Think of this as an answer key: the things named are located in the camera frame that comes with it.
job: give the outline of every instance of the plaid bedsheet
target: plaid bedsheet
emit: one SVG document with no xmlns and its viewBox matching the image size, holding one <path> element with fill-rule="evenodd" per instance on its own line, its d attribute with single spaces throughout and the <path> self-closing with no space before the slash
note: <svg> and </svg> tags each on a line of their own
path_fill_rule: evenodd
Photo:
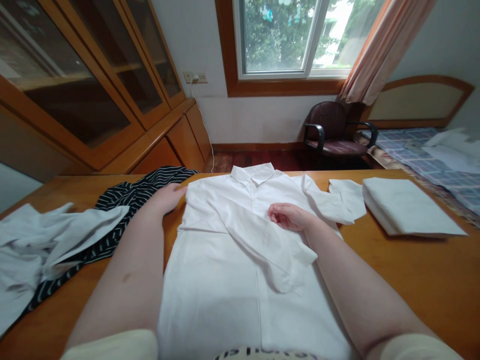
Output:
<svg viewBox="0 0 480 360">
<path fill-rule="evenodd" d="M 452 170 L 421 149 L 439 132 L 433 127 L 380 130 L 376 146 L 432 184 L 447 189 L 463 206 L 480 216 L 480 174 Z M 369 130 L 362 130 L 361 134 L 370 138 Z"/>
</svg>

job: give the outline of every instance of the forearm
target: forearm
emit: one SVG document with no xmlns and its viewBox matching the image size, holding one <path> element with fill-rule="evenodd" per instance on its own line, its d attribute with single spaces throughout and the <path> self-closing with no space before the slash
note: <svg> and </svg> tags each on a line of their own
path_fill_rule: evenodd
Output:
<svg viewBox="0 0 480 360">
<path fill-rule="evenodd" d="M 435 336 L 397 292 L 323 221 L 305 229 L 345 328 L 364 357 L 383 340 L 406 333 Z"/>
<path fill-rule="evenodd" d="M 155 200 L 132 218 L 88 300 L 67 348 L 128 330 L 156 332 L 164 268 L 163 214 Z"/>
</svg>

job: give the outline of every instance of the wooden table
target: wooden table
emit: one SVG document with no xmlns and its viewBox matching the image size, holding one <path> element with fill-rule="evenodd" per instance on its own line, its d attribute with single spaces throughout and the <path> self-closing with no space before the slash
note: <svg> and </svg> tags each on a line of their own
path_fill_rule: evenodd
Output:
<svg viewBox="0 0 480 360">
<path fill-rule="evenodd" d="M 289 172 L 291 176 L 303 172 Z M 411 179 L 402 170 L 348 170 L 308 172 L 321 190 L 329 179 L 382 177 Z M 213 176 L 194 175 L 185 183 Z M 25 203 L 47 212 L 67 202 L 72 211 L 92 208 L 108 187 L 134 182 L 142 175 L 56 177 L 20 201 L 2 216 Z M 411 306 L 413 311 L 465 359 L 480 359 L 480 231 L 437 203 L 468 234 L 435 240 L 414 236 L 388 237 L 372 214 L 354 225 L 341 226 L 345 241 L 369 263 Z M 177 237 L 185 200 L 164 218 L 165 263 Z M 97 281 L 109 263 L 104 259 L 83 267 L 52 297 L 24 316 L 0 341 L 0 359 L 58 359 L 69 334 Z"/>
</svg>

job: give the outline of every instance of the shirt collar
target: shirt collar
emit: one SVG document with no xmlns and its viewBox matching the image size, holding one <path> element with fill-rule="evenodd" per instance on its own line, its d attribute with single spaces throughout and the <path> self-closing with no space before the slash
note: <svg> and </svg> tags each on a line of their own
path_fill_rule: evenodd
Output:
<svg viewBox="0 0 480 360">
<path fill-rule="evenodd" d="M 250 166 L 250 167 L 238 167 L 234 166 L 231 170 L 230 176 L 242 183 L 247 185 L 250 180 L 255 184 L 261 185 L 268 179 L 270 179 L 275 174 L 275 169 L 272 164 L 265 163 L 262 165 Z"/>
</svg>

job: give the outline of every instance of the person's right hand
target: person's right hand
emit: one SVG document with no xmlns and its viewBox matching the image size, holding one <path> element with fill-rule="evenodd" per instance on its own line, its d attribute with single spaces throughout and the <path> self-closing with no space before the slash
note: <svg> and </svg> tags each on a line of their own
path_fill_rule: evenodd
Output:
<svg viewBox="0 0 480 360">
<path fill-rule="evenodd" d="M 291 203 L 276 202 L 268 209 L 270 220 L 282 229 L 303 231 L 319 218 Z"/>
</svg>

